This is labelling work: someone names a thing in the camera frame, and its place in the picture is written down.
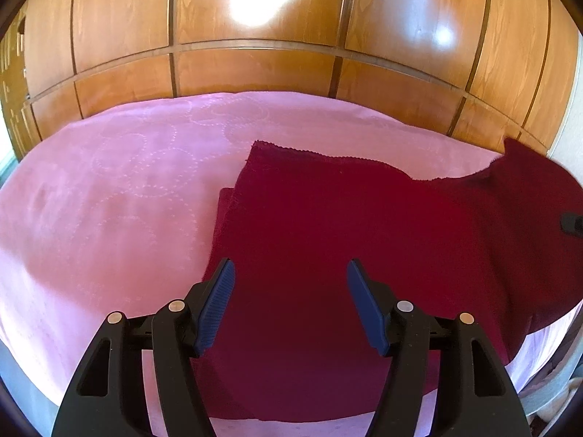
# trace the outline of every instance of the pink bedsheet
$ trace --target pink bedsheet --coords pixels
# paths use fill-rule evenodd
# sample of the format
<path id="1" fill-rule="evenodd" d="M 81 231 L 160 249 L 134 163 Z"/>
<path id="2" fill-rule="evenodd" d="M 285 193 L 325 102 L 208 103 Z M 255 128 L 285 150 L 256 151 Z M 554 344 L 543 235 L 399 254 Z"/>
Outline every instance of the pink bedsheet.
<path id="1" fill-rule="evenodd" d="M 67 126 L 0 190 L 0 339 L 54 403 L 106 314 L 150 314 L 200 280 L 219 191 L 234 185 L 256 139 L 383 161 L 417 179 L 464 176 L 496 157 L 351 103 L 289 92 L 132 103 Z M 364 435 L 353 431 L 367 416 L 314 432 L 318 423 L 262 422 L 249 435 Z M 152 420 L 162 435 L 159 410 Z M 253 426 L 214 424 L 218 435 Z"/>

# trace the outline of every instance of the ribbed blue pad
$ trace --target ribbed blue pad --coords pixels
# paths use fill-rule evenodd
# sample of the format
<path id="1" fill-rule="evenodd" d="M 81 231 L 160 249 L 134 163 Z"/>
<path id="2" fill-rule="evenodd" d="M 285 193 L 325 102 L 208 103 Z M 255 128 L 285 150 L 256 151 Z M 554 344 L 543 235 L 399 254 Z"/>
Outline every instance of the ribbed blue pad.
<path id="1" fill-rule="evenodd" d="M 368 343 L 377 349 L 382 356 L 385 356 L 389 351 L 389 342 L 385 335 L 385 318 L 381 309 L 354 261 L 348 263 L 346 273 L 348 289 L 351 291 L 352 300 L 355 302 Z"/>
<path id="2" fill-rule="evenodd" d="M 205 306 L 202 308 L 197 321 L 198 334 L 194 349 L 199 357 L 202 356 L 206 349 L 212 347 L 215 342 L 220 322 L 223 319 L 223 314 L 234 286 L 235 266 L 232 261 L 227 261 L 208 299 L 206 299 Z"/>

